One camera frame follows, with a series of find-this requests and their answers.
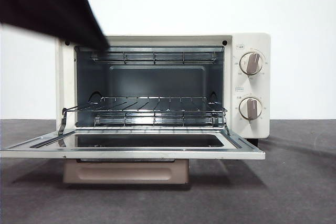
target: timer knob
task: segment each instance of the timer knob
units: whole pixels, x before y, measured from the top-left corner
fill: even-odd
[[[249,76],[258,73],[263,67],[262,58],[257,52],[248,52],[242,56],[239,65],[241,70]]]
[[[239,112],[245,119],[257,119],[261,115],[261,103],[252,97],[245,98],[239,105]]]

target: open oven door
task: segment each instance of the open oven door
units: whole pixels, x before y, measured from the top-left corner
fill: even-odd
[[[55,131],[0,153],[14,158],[265,159],[265,152],[234,132],[189,127]]]

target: dark gray table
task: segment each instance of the dark gray table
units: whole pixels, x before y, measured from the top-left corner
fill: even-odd
[[[55,129],[1,121],[2,146]],[[189,188],[66,186],[62,160],[1,160],[1,223],[336,223],[336,120],[272,121],[265,161],[191,160]]]

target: control panel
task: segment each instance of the control panel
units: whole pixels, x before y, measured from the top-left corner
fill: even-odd
[[[269,135],[270,37],[233,36],[229,127],[245,138]]]

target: oven rack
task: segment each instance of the oven rack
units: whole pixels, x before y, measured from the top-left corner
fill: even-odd
[[[226,127],[226,109],[207,97],[102,97],[99,102],[64,108],[59,134],[68,112],[91,113],[94,126]]]
[[[64,112],[212,112],[225,109],[207,97],[102,97],[100,102],[65,109]]]
[[[209,65],[214,64],[217,59],[213,52],[111,52],[104,56],[92,55],[95,63],[111,65]]]

